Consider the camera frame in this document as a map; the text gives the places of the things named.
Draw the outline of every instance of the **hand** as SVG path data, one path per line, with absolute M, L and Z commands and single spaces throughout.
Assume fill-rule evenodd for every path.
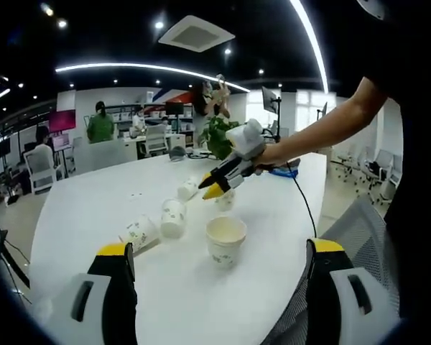
M 282 165 L 286 162 L 282 157 L 282 148 L 280 144 L 270 144 L 260 155 L 254 160 L 254 165 Z

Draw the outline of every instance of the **yellow cap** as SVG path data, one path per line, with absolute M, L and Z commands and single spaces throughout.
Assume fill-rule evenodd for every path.
M 214 183 L 212 184 L 212 186 L 209 187 L 206 194 L 203 195 L 203 200 L 218 198 L 219 196 L 222 196 L 222 195 L 223 195 L 222 188 L 218 185 L 218 183 Z

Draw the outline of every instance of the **pink monitor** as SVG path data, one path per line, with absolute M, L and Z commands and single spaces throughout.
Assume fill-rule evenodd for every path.
M 75 128 L 75 110 L 56 111 L 50 114 L 50 133 Z

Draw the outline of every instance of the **man in green shirt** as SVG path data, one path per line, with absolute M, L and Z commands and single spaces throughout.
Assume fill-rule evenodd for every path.
M 107 142 L 113 139 L 113 130 L 115 125 L 113 120 L 106 113 L 106 105 L 99 101 L 96 104 L 96 115 L 92 116 L 89 120 L 88 129 L 88 139 L 91 144 L 96 142 Z

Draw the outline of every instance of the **air vent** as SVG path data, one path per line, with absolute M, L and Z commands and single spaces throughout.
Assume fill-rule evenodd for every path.
M 193 52 L 204 52 L 235 38 L 224 29 L 194 16 L 186 16 L 160 39 L 159 43 L 173 45 Z

